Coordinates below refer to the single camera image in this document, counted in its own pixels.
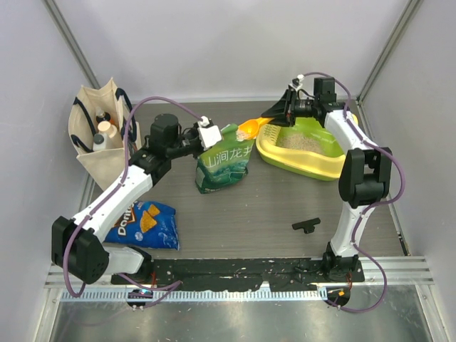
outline gray floor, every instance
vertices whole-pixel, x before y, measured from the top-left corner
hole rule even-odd
[[[348,306],[365,308],[381,291],[357,287]],[[385,302],[365,314],[338,311],[322,301],[163,303],[136,312],[121,302],[61,303],[51,337],[65,342],[431,340],[414,286],[389,286]]]
[[[195,112],[219,126],[257,118],[272,103],[191,103]],[[144,105],[137,114],[141,135],[154,117],[173,113],[182,126],[195,119],[168,104]],[[195,187],[196,162],[191,157],[173,161],[172,170],[142,200],[168,204],[177,210],[181,250],[155,250],[155,258],[319,257],[336,231],[342,202],[335,182],[323,182],[265,163],[256,148],[249,175],[238,185],[208,195]],[[295,222],[321,218],[313,234],[294,231]],[[374,256],[403,255],[390,211],[371,215],[361,247]]]

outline orange scoop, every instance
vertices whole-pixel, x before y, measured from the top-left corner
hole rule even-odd
[[[239,129],[248,135],[247,139],[254,139],[259,133],[261,126],[266,125],[272,118],[257,118],[247,120],[245,123],[239,125]]]

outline gray wall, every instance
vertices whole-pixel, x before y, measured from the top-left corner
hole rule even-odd
[[[56,0],[100,83],[131,98],[281,95],[298,73],[357,94],[407,0]]]
[[[425,255],[456,322],[456,2],[424,1],[367,97],[375,139],[390,146],[406,172],[396,204],[405,239]],[[398,191],[398,177],[392,193]],[[453,336],[455,327],[451,326]]]
[[[0,46],[0,331],[3,341],[30,341],[51,224],[81,200],[84,171],[67,127],[85,80],[40,1],[2,2]]]

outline green plastic bag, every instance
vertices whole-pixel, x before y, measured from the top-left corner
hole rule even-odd
[[[222,136],[222,141],[198,158],[195,183],[202,194],[236,184],[249,173],[247,163],[255,140],[242,140],[235,124],[223,128]]]

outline litter box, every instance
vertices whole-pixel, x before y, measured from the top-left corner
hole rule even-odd
[[[318,141],[321,154],[276,146],[280,139],[295,134]],[[297,118],[294,127],[264,125],[256,137],[256,148],[265,162],[318,180],[337,180],[345,162],[335,137],[313,118]]]

